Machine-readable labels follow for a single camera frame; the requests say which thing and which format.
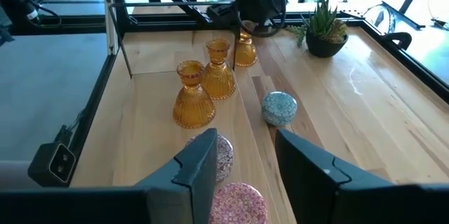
wooden table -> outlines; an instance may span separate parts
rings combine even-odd
[[[228,31],[130,33],[124,44],[130,79],[119,54],[103,93],[72,186],[133,185],[179,152],[190,137],[217,127],[234,146],[224,183],[258,189],[270,223],[295,223],[276,162],[274,129],[261,117],[270,91],[299,104],[286,128],[362,169],[395,183],[449,181],[449,107],[362,29],[333,58],[311,56],[287,31],[255,39],[258,62],[235,70],[238,88],[215,102],[217,115],[186,130],[171,115],[182,87],[176,66],[208,62],[205,43]]]

gray floor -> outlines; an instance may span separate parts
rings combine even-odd
[[[104,34],[16,37],[0,47],[0,160],[31,160],[84,108]]]

amber glass vase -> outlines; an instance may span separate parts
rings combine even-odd
[[[242,23],[250,31],[253,31],[255,28],[255,23],[252,21],[244,20]],[[235,64],[241,67],[249,67],[255,64],[256,60],[257,56],[251,35],[245,32],[245,30],[240,29],[240,39],[236,44]]]
[[[210,63],[206,65],[201,85],[212,99],[228,98],[236,90],[236,82],[225,60],[229,43],[224,39],[214,39],[206,44]]]
[[[201,86],[204,66],[199,61],[188,60],[177,66],[184,87],[178,93],[173,118],[186,129],[196,129],[208,124],[215,116],[215,106]]]

black metal frame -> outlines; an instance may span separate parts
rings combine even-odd
[[[219,29],[217,25],[214,25],[211,21],[203,21],[203,15],[201,18],[194,11],[193,6],[188,6],[186,0],[173,0],[182,4],[182,7],[186,13],[180,14],[144,14],[134,15],[128,14],[126,7],[128,6],[155,6],[157,4],[125,4],[124,0],[114,0],[114,3],[109,7],[108,11],[112,12],[114,9],[114,16],[116,20],[114,25],[118,31],[118,37],[123,36],[128,32],[165,32],[165,31],[184,31],[184,30],[205,30],[205,29]],[[308,13],[287,13],[286,25],[302,25],[303,19],[301,14]],[[396,45],[392,40],[386,39],[385,35],[379,33],[375,27],[363,18],[348,15],[346,13],[338,13],[339,18],[343,18],[347,21],[348,26],[360,27],[368,35],[370,35],[376,42],[385,48],[392,56],[394,56],[399,62],[406,66],[414,75],[416,75],[423,83],[431,88],[437,95],[439,95],[444,101],[449,103],[449,86],[431,73],[426,67],[416,61],[411,55]],[[281,20],[274,19],[274,22],[279,23]],[[46,18],[44,24],[54,24],[57,22],[56,18]],[[28,35],[28,34],[83,34],[83,33],[100,33],[106,32],[105,16],[64,16],[62,17],[62,26],[59,28],[48,29],[24,29],[21,27],[13,27],[11,33],[13,35]],[[126,50],[121,44],[123,54],[126,56]],[[76,129],[69,149],[75,154],[76,159],[81,155],[84,143],[87,139],[88,132],[91,128],[91,124],[94,120],[95,113],[103,91],[107,84],[109,75],[112,71],[112,67],[116,60],[117,54],[107,55],[107,59],[101,69],[99,77],[95,83],[93,91],[88,103],[84,110],[84,114],[79,122],[79,126]]]

pink speckled tin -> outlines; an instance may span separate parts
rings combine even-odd
[[[186,145],[190,144],[196,136],[192,137]],[[217,178],[216,183],[223,181],[231,172],[234,161],[234,151],[231,143],[221,135],[218,135],[217,142]]]
[[[251,185],[230,183],[213,196],[209,224],[266,224],[268,207]]]

